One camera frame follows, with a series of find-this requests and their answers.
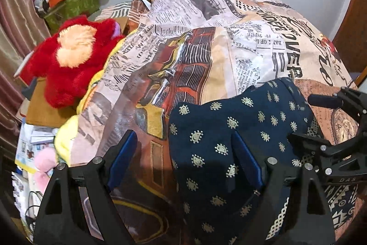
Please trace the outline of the navy patterned hooded garment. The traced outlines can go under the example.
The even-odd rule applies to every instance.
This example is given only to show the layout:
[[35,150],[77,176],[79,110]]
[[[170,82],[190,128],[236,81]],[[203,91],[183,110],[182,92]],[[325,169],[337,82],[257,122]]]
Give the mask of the navy patterned hooded garment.
[[[231,146],[235,131],[294,167],[312,166],[318,176],[314,156],[296,154],[289,136],[321,137],[334,146],[355,137],[358,123],[339,108],[312,106],[289,78],[249,87],[230,99],[176,105],[169,118],[170,158],[195,244],[237,244],[258,205],[259,192],[247,182]],[[351,184],[321,185],[335,231],[349,212],[330,203],[331,189]]]

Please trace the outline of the pink plush toy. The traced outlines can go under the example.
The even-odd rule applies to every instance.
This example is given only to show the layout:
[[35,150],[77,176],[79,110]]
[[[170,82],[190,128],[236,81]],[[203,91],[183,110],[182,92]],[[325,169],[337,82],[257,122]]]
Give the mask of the pink plush toy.
[[33,159],[33,165],[36,172],[32,176],[32,180],[37,191],[44,194],[50,181],[49,171],[57,166],[57,152],[53,147],[46,147],[36,153]]

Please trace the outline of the yellow blanket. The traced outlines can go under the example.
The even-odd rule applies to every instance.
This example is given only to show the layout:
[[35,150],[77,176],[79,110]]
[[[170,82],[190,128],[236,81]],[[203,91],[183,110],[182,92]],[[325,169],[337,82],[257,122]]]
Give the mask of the yellow blanket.
[[71,166],[88,163],[118,143],[136,125],[134,103],[128,88],[132,75],[143,66],[137,58],[138,30],[122,39],[109,56],[106,66],[92,79],[92,85],[71,117],[58,131],[55,147]]

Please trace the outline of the brown cardboard sheet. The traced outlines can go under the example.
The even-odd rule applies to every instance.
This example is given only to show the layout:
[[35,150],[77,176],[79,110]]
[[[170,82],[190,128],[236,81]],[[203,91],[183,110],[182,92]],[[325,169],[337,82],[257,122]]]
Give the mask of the brown cardboard sheet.
[[[121,27],[121,33],[122,33],[122,35],[124,35],[124,29],[126,28],[126,26],[128,24],[128,18],[118,17],[118,18],[114,18],[114,20],[119,23],[119,25]],[[67,107],[63,107],[63,108],[54,108],[54,107],[51,107],[51,105],[49,105],[48,102],[46,102],[46,99],[45,99],[45,96],[44,96],[45,78],[33,78],[32,80],[35,80],[36,87],[34,88],[34,91],[32,93],[29,108],[28,108],[28,112],[26,114],[26,122],[28,124],[37,125],[37,126],[48,126],[48,127],[59,128],[60,126],[62,126],[66,122],[66,120],[68,120],[70,117],[74,116],[77,113],[77,106],[81,103],[81,100],[84,99],[85,96],[86,96],[86,94],[85,94],[84,97],[80,101],[77,101],[72,106],[67,106]],[[92,80],[90,81],[90,83],[88,85],[87,92],[90,89],[91,82],[92,82]]]

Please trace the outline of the wooden door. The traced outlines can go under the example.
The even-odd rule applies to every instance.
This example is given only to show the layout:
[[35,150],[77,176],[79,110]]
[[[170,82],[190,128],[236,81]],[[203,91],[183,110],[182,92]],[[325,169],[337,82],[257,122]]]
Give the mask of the wooden door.
[[350,0],[336,36],[334,46],[348,72],[356,75],[355,84],[366,80],[366,0]]

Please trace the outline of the red plush toy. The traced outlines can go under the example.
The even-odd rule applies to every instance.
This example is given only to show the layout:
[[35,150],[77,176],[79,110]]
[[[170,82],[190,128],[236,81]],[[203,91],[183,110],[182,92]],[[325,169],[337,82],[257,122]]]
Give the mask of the red plush toy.
[[29,79],[45,78],[44,96],[51,107],[72,106],[84,97],[92,77],[123,38],[114,19],[69,19],[36,46],[23,71]]

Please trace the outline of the newspaper print bedspread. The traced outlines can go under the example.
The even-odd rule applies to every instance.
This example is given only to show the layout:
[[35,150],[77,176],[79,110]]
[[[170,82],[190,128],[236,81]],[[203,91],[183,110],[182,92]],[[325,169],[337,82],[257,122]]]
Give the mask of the newspaper print bedspread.
[[137,244],[195,244],[169,150],[179,103],[203,105],[289,78],[304,97],[353,81],[331,41],[280,0],[135,0],[142,68],[128,88],[137,148],[112,197]]

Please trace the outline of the striped curtain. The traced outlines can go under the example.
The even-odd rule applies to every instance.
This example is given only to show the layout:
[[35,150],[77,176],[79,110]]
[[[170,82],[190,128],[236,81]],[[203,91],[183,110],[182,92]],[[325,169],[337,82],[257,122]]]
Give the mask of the striped curtain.
[[49,36],[33,0],[1,0],[1,150],[9,156],[16,151],[16,113],[24,100],[14,73],[25,56]]

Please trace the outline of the green storage box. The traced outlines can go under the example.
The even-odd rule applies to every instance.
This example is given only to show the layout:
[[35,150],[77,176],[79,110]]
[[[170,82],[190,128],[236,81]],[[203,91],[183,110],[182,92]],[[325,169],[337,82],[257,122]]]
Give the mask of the green storage box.
[[100,9],[98,0],[63,0],[44,16],[50,34],[57,32],[60,26],[69,19],[80,15],[87,17]]

